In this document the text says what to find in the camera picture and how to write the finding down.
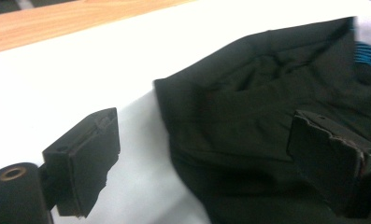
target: white tabletop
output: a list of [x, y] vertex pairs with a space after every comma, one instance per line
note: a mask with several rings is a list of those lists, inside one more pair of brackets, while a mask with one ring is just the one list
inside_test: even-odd
[[0, 168], [41, 165], [72, 126], [115, 106], [121, 154], [107, 186], [88, 218], [53, 209], [55, 223], [208, 223], [168, 159], [152, 81], [244, 35], [356, 15], [371, 23], [371, 1], [198, 0], [0, 52]]

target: wooden board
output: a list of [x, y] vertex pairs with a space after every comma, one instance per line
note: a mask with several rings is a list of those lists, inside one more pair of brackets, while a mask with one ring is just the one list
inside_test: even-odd
[[192, 0], [78, 0], [0, 15], [0, 51]]

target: black cloth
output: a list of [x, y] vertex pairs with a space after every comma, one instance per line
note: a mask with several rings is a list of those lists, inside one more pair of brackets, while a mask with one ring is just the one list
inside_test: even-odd
[[212, 223], [371, 223], [336, 217], [286, 154], [295, 109], [371, 141], [371, 67], [354, 62], [351, 27], [249, 35], [155, 80], [172, 162]]

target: blue striped object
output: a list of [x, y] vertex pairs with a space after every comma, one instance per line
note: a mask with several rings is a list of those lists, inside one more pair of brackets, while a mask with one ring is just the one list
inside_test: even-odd
[[356, 63], [368, 63], [371, 65], [371, 46], [357, 42], [354, 61]]

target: wooden edge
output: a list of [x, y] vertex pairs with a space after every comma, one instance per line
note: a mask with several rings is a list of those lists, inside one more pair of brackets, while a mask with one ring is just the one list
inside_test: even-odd
[[0, 15], [0, 51], [194, 0], [78, 0]]

